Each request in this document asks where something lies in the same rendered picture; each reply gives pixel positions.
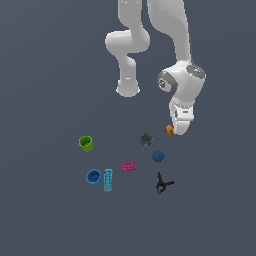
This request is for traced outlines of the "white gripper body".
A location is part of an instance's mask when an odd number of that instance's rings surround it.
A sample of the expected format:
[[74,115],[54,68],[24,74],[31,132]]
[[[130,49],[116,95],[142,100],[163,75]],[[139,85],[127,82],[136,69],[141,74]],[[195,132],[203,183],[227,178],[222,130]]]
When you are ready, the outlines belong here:
[[194,120],[193,107],[182,106],[174,101],[169,103],[170,117],[174,126],[174,133],[184,135]]

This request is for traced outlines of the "grey blue round can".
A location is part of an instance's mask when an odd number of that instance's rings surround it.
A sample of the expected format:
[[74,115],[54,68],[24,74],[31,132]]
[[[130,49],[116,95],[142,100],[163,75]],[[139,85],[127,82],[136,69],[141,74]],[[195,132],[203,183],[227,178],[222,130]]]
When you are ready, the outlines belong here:
[[149,146],[152,144],[153,141],[153,137],[148,134],[148,133],[144,133],[140,136],[140,143],[144,146]]

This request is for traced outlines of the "dark blue ball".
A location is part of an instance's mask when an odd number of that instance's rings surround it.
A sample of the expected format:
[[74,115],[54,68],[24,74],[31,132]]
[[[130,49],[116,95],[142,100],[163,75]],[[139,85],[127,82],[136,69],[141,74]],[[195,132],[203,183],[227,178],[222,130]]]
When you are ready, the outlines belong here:
[[164,154],[159,150],[154,151],[153,154],[152,154],[152,159],[155,162],[161,162],[164,159]]

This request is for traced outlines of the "black spring clamp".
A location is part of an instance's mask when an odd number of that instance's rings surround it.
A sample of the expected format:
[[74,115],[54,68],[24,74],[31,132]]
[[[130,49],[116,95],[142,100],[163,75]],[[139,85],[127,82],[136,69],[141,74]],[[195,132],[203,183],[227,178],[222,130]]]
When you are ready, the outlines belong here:
[[161,177],[160,172],[158,172],[158,182],[157,182],[157,185],[156,185],[157,194],[160,194],[160,193],[164,192],[168,185],[173,185],[173,184],[174,184],[174,181],[164,182],[162,177]]

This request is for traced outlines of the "pink toy brick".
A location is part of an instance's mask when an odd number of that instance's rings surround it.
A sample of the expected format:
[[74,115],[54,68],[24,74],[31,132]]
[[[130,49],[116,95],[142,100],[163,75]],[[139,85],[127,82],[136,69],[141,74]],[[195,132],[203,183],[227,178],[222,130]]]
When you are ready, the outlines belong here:
[[121,167],[123,172],[136,169],[136,165],[134,162],[123,163]]

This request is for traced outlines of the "cyan rectangular box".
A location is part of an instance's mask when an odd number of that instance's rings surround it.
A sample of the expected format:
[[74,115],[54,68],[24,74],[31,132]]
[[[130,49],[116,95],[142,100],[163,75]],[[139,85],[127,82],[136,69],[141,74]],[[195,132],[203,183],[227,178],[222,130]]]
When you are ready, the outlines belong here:
[[113,170],[106,169],[104,173],[104,191],[105,192],[112,191],[112,181],[113,181]]

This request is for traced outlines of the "green cup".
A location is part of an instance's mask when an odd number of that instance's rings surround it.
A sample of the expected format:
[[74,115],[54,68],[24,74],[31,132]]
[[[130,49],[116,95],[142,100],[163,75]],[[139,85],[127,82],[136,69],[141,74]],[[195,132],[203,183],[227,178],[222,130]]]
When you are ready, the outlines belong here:
[[79,146],[85,151],[89,152],[93,149],[93,142],[90,136],[83,136],[79,139]]

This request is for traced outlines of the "blue cup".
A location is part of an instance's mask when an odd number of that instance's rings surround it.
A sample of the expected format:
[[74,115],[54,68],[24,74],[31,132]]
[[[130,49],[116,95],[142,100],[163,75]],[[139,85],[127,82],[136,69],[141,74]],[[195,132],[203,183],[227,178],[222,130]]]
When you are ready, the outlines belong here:
[[101,177],[101,173],[99,170],[97,169],[92,169],[90,170],[87,174],[86,174],[86,181],[93,186],[98,186],[101,181],[102,181],[102,177]]

